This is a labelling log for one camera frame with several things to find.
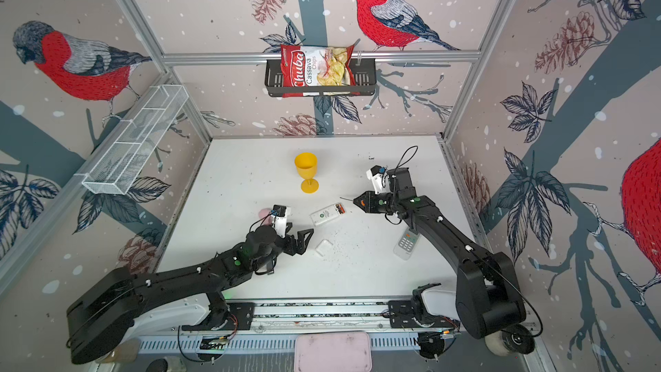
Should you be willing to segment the white battery cover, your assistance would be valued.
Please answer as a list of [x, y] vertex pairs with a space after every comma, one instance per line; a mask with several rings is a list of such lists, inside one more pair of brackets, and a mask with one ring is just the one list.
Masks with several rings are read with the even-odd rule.
[[315, 247], [315, 253], [321, 258], [326, 258], [334, 252], [334, 244], [328, 239], [322, 239]]

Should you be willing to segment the white air conditioner remote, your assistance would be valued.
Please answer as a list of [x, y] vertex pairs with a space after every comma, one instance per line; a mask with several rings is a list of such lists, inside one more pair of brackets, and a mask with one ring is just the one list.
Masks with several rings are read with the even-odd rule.
[[340, 213], [338, 213], [338, 211], [336, 209], [337, 204], [342, 204], [342, 203], [334, 203], [334, 204], [332, 204], [332, 205], [330, 205], [326, 208], [322, 208], [320, 210], [317, 210], [317, 211], [311, 213], [311, 215], [309, 215], [309, 217], [310, 217], [313, 225], [315, 225], [315, 227], [318, 227], [318, 226], [324, 225], [328, 222], [337, 220], [341, 216], [345, 215], [346, 210], [345, 210], [345, 213], [342, 214], [342, 215], [340, 215]]

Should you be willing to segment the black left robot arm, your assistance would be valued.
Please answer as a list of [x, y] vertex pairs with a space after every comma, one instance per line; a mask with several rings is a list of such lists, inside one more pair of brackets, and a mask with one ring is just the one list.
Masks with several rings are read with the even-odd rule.
[[222, 325], [229, 316], [222, 292], [254, 276], [271, 274], [277, 258], [303, 255], [314, 234], [312, 228], [296, 235], [278, 235], [272, 226], [260, 226], [245, 241], [202, 263], [152, 274], [133, 274], [127, 267], [109, 272], [66, 311], [72, 363], [81, 365], [110, 353], [124, 339], [139, 316], [180, 299], [205, 294], [210, 315], [205, 327]]

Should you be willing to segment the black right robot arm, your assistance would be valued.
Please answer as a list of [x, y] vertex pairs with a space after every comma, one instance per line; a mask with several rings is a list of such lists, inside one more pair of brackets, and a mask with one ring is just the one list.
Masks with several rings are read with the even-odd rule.
[[466, 237], [428, 198], [417, 194], [406, 167], [375, 165], [366, 175], [373, 184], [353, 200], [367, 214], [396, 215], [428, 239], [457, 276], [455, 308], [475, 339], [526, 320], [514, 265], [504, 253], [492, 253]]

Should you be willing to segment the yellow plastic goblet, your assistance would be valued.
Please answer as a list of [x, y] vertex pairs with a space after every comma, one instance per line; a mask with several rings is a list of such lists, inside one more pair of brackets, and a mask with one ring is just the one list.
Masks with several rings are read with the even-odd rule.
[[306, 194], [313, 194], [318, 190], [319, 184], [315, 179], [318, 160], [313, 153], [301, 153], [294, 159], [299, 176], [303, 179], [301, 190]]

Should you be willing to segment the pink tray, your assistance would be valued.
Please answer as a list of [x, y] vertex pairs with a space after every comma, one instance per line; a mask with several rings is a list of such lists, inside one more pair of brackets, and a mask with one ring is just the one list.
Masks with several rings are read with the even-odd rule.
[[294, 346], [294, 371], [371, 371], [371, 341], [366, 332], [302, 334]]

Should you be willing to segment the red cassava chips bag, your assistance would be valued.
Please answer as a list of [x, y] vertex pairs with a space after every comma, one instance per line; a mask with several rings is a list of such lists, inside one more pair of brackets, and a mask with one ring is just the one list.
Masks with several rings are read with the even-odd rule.
[[285, 88], [355, 85], [349, 61], [355, 46], [281, 45], [281, 72]]

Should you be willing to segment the white tape roll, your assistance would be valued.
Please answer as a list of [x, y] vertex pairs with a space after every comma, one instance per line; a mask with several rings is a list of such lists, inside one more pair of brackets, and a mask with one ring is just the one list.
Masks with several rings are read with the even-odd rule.
[[495, 356], [529, 355], [535, 350], [535, 338], [526, 327], [517, 324], [485, 337], [487, 349]]

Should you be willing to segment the glass jar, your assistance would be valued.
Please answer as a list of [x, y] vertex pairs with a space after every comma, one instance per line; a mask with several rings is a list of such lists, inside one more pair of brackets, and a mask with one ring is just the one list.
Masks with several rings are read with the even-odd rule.
[[141, 341], [139, 339], [130, 339], [119, 344], [113, 351], [110, 351], [104, 358], [96, 360], [97, 363], [132, 363], [139, 354]]

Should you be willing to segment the pink handled knife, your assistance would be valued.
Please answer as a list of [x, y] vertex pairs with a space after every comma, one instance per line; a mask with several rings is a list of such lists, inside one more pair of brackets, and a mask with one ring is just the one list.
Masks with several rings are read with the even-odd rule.
[[261, 220], [271, 214], [272, 210], [269, 208], [263, 208], [262, 210], [259, 211], [258, 213], [258, 219]]

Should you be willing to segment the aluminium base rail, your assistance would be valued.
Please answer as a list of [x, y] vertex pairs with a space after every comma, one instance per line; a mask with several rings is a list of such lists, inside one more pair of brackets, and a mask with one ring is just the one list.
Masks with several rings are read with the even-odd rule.
[[[239, 321], [242, 334], [297, 334], [339, 331], [391, 332], [426, 330], [414, 320], [412, 310], [401, 315], [392, 310], [396, 303], [409, 305], [410, 296], [349, 297], [319, 299], [230, 300], [230, 314]], [[166, 304], [139, 316], [124, 339], [175, 332], [178, 327], [201, 327], [195, 333], [233, 331], [230, 319], [203, 325], [211, 315], [211, 304], [203, 294]]]

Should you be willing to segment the black wall basket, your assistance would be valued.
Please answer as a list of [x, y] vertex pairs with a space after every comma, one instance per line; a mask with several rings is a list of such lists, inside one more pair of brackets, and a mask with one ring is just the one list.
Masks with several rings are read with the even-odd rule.
[[298, 96], [372, 96], [375, 94], [374, 60], [349, 60], [348, 65], [334, 65], [335, 70], [310, 67], [306, 62], [290, 63], [269, 60], [264, 86], [272, 97]]

